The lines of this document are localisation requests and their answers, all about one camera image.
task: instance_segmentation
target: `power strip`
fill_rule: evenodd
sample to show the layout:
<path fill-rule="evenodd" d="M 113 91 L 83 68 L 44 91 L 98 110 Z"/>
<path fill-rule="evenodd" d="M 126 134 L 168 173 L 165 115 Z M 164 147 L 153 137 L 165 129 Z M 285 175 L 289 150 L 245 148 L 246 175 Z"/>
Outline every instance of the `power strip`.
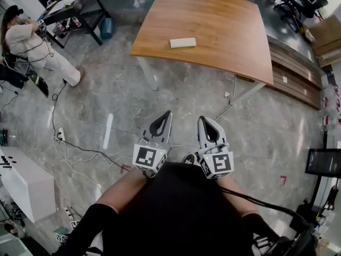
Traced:
<path fill-rule="evenodd" d="M 61 141 L 66 141 L 63 127 L 58 129 L 57 138 Z"/>
<path fill-rule="evenodd" d="M 66 214 L 68 215 L 68 217 L 70 218 L 70 220 L 73 220 L 74 218 L 72 217 L 72 214 L 71 214 L 71 212 L 70 212 L 70 209 L 67 208 L 67 207 L 65 207 L 64 210 L 65 210 Z"/>

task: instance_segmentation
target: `forearm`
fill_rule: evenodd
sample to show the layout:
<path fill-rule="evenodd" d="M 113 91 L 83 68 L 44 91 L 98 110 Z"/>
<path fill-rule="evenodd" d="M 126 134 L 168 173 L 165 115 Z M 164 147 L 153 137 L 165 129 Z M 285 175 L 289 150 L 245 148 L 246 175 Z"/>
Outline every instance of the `forearm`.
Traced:
<path fill-rule="evenodd" d="M 23 23 L 26 23 L 26 24 L 31 24 L 32 25 L 32 33 L 36 32 L 38 29 L 39 29 L 39 26 L 37 24 L 37 22 L 33 19 L 24 19 L 22 21 Z"/>
<path fill-rule="evenodd" d="M 22 23 L 36 23 L 36 21 L 33 19 L 23 19 L 21 22 Z"/>
<path fill-rule="evenodd" d="M 121 211 L 146 184 L 147 179 L 142 171 L 133 168 L 124 177 L 107 189 L 96 203 Z"/>
<path fill-rule="evenodd" d="M 245 192 L 238 186 L 237 183 L 233 181 L 233 179 L 229 175 L 218 178 L 217 184 L 225 189 L 233 190 L 240 194 L 245 194 Z M 235 195 L 227 193 L 223 193 L 223 195 L 237 209 L 242 217 L 250 213 L 258 214 L 258 209 L 254 203 L 251 203 L 250 201 L 247 201 Z"/>

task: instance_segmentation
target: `table leg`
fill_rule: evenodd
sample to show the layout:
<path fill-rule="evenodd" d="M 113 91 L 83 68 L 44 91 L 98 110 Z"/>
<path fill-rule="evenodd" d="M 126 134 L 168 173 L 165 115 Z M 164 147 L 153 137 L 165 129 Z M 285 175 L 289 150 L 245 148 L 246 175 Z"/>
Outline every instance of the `table leg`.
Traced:
<path fill-rule="evenodd" d="M 145 78 L 147 79 L 147 82 L 151 86 L 151 89 L 153 91 L 157 91 L 158 90 L 158 81 L 157 81 L 156 75 L 154 74 L 154 71 L 149 67 L 149 65 L 145 61 L 144 57 L 137 57 L 137 60 L 139 61 L 140 66 L 142 67 Z"/>
<path fill-rule="evenodd" d="M 101 0 L 96 0 L 97 3 L 99 4 L 100 8 L 105 12 L 105 17 L 107 18 L 111 18 L 109 12 L 107 11 L 107 9 L 104 7 L 103 3 Z"/>
<path fill-rule="evenodd" d="M 85 29 L 91 34 L 91 36 L 96 40 L 96 42 L 99 45 L 102 45 L 102 41 L 101 39 L 99 39 L 96 35 L 96 33 L 91 29 L 91 27 L 88 25 L 88 23 L 85 21 L 85 19 L 83 18 L 83 16 L 81 14 L 78 14 L 76 16 L 78 18 L 78 20 L 82 23 L 82 26 L 85 27 Z"/>
<path fill-rule="evenodd" d="M 236 96 L 235 98 L 232 98 L 230 100 L 230 105 L 235 105 L 236 102 L 238 102 L 238 101 L 240 101 L 240 100 L 242 100 L 244 98 L 247 98 L 248 96 L 250 96 L 254 92 L 256 92 L 259 89 L 261 89 L 264 85 L 265 85 L 265 83 L 254 82 L 252 84 L 251 88 L 243 90 L 241 93 L 238 94 L 238 96 Z"/>
<path fill-rule="evenodd" d="M 50 37 L 60 48 L 64 48 L 64 46 L 55 38 L 55 35 L 52 36 L 51 33 L 49 33 L 48 31 L 46 31 L 46 34 L 48 37 Z"/>

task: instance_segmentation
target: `black shirt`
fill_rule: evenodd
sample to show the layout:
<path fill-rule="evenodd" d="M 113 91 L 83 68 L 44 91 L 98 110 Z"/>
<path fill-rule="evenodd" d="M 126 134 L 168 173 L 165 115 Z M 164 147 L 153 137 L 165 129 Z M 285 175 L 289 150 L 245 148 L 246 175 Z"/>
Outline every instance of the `black shirt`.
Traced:
<path fill-rule="evenodd" d="M 91 206 L 57 255 L 82 256 L 103 231 L 103 255 L 163 250 L 253 255 L 253 233 L 277 238 L 257 214 L 239 215 L 200 167 L 165 163 L 120 212 Z"/>

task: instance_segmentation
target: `white pants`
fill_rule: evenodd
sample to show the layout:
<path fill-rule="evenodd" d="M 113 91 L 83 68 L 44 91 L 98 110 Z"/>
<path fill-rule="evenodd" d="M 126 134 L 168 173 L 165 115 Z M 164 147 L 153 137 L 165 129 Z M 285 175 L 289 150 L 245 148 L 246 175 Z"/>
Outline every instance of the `white pants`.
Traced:
<path fill-rule="evenodd" d="M 51 53 L 54 53 L 54 56 L 47 56 L 45 67 L 51 68 L 71 86 L 78 84 L 80 80 L 80 72 L 56 50 L 51 49 Z"/>

